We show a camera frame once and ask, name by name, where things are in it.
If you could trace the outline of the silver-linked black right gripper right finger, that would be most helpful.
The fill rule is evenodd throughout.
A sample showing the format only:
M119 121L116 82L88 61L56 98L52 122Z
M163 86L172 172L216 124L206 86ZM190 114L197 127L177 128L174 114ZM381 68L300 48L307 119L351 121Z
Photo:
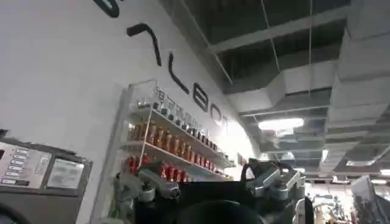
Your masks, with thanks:
M276 161L249 161L245 164L245 188L255 198L266 194L283 201L305 197L305 177L288 164Z

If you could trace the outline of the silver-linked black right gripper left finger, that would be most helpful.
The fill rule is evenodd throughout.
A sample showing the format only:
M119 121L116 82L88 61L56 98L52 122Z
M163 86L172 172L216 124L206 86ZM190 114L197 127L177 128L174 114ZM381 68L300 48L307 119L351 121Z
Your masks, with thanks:
M152 202L159 194L165 199L176 199L180 196L179 185L168 181L149 169L142 169L137 173L141 180L141 189L137 199L142 202Z

